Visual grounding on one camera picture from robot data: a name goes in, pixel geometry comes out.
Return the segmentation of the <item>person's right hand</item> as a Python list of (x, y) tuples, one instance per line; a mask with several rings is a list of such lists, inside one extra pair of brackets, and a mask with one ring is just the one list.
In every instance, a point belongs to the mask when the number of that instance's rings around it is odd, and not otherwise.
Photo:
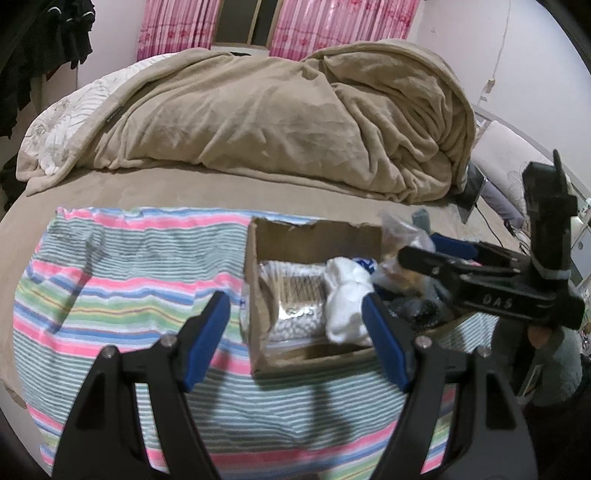
[(530, 326), (527, 331), (530, 344), (536, 349), (556, 349), (563, 341), (561, 329)]

